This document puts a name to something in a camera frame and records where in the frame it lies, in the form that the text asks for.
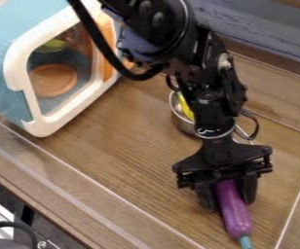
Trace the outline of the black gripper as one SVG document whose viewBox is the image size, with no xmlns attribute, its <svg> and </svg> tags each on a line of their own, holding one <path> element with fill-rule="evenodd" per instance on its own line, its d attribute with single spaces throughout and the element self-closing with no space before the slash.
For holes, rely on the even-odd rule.
<svg viewBox="0 0 300 249">
<path fill-rule="evenodd" d="M 242 144 L 230 136 L 203 139 L 195 154 L 173 166 L 179 188 L 194 188 L 201 205 L 218 211 L 213 185 L 219 180 L 239 179 L 239 190 L 245 203 L 255 201 L 258 177 L 273 171 L 270 156 L 273 148 L 266 145 Z"/>
</svg>

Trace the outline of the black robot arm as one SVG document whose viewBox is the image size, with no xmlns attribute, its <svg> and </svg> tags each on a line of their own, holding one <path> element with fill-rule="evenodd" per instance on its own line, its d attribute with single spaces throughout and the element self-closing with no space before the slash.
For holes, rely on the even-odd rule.
<svg viewBox="0 0 300 249">
<path fill-rule="evenodd" d="M 231 179 L 242 200 L 253 203 L 258 178 L 273 170 L 273 149 L 233 140 L 234 118 L 247 114 L 247 97 L 222 39 L 198 23 L 187 0 L 99 2 L 123 26 L 119 41 L 126 58 L 141 66 L 163 66 L 194 114 L 202 147 L 174 164 L 177 185 L 194 189 L 203 207 L 215 211 L 215 185 Z"/>
</svg>

